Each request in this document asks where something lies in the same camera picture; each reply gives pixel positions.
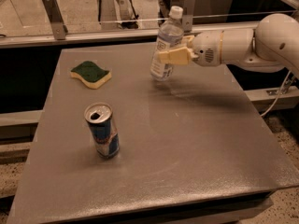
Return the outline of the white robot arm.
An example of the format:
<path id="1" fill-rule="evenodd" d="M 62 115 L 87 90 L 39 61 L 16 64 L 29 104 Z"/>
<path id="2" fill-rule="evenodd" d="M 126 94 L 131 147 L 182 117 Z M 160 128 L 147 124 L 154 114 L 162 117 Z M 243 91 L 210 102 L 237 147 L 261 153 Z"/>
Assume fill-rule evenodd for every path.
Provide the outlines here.
<path id="1" fill-rule="evenodd" d="M 263 18 L 254 29 L 225 29 L 189 35 L 158 51 L 158 61 L 173 65 L 232 64 L 245 70 L 276 72 L 286 67 L 299 77 L 299 22 L 285 14 Z"/>

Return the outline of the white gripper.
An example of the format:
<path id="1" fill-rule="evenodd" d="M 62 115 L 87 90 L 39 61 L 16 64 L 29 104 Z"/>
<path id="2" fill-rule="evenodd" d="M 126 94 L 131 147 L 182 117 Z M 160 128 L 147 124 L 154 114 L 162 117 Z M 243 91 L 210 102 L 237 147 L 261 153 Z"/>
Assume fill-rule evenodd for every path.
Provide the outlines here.
<path id="1" fill-rule="evenodd" d="M 200 66 L 219 66 L 221 64 L 221 43 L 223 31 L 207 31 L 182 37 L 181 44 L 186 47 L 171 48 L 158 52 L 161 63 L 187 65 L 192 60 Z"/>

